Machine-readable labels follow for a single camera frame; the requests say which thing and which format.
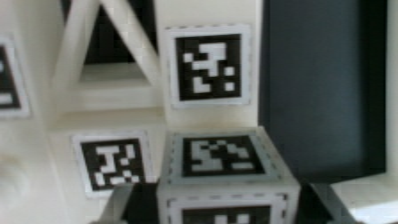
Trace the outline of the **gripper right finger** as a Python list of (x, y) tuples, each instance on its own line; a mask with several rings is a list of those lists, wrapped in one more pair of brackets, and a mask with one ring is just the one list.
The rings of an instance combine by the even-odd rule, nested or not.
[(331, 215), (328, 224), (361, 224), (354, 219), (331, 185), (326, 183), (314, 183), (312, 189)]

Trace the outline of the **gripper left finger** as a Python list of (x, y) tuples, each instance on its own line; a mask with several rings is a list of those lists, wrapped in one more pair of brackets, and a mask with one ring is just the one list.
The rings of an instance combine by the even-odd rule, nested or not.
[(132, 191), (132, 184), (116, 186), (100, 219), (90, 224), (129, 224), (123, 215), (129, 207)]

